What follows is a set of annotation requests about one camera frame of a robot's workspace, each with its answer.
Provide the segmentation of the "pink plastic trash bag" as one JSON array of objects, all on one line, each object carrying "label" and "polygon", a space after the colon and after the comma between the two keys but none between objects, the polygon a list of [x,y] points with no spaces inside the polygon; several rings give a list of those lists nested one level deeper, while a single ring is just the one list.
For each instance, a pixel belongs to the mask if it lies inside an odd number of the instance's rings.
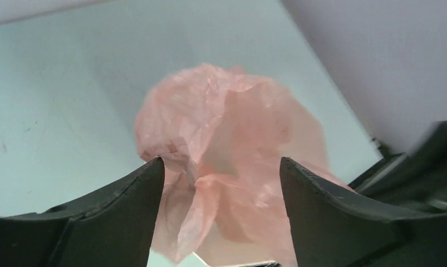
[{"label": "pink plastic trash bag", "polygon": [[165,182],[152,249],[175,263],[209,259],[296,266],[279,167],[290,157],[330,173],[319,121],[285,86],[203,64],[150,89],[135,119],[138,155],[161,158]]}]

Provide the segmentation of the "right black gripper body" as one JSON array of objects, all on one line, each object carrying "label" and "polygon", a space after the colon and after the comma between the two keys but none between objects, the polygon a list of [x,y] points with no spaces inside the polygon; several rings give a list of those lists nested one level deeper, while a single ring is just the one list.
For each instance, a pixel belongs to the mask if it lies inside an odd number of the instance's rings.
[{"label": "right black gripper body", "polygon": [[350,182],[363,196],[412,210],[447,212],[447,121],[433,124],[419,146],[395,154],[377,142],[383,158]]}]

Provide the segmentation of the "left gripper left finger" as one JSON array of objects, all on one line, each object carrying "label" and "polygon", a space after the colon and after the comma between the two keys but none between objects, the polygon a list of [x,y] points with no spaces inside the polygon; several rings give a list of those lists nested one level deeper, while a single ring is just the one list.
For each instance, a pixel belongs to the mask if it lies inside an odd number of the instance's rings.
[{"label": "left gripper left finger", "polygon": [[0,217],[0,266],[146,266],[164,177],[155,158],[43,213]]}]

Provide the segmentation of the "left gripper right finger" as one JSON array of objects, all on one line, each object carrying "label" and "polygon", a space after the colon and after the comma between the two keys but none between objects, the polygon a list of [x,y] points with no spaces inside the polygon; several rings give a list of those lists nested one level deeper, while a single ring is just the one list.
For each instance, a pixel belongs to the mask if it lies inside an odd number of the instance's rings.
[{"label": "left gripper right finger", "polygon": [[384,204],[288,157],[280,179],[299,266],[447,266],[447,213]]}]

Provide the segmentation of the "white trash bin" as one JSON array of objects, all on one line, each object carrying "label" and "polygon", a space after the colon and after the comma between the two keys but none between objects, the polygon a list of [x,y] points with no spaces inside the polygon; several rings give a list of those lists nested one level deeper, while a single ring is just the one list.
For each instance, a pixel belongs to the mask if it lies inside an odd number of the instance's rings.
[{"label": "white trash bin", "polygon": [[248,260],[240,260],[240,259],[222,260],[219,257],[217,257],[217,260],[214,260],[212,257],[207,259],[207,257],[202,257],[198,253],[192,253],[186,258],[184,258],[181,262],[175,263],[174,261],[161,255],[160,253],[157,253],[154,250],[150,250],[147,266],[281,266],[281,265],[275,261],[250,262]]}]

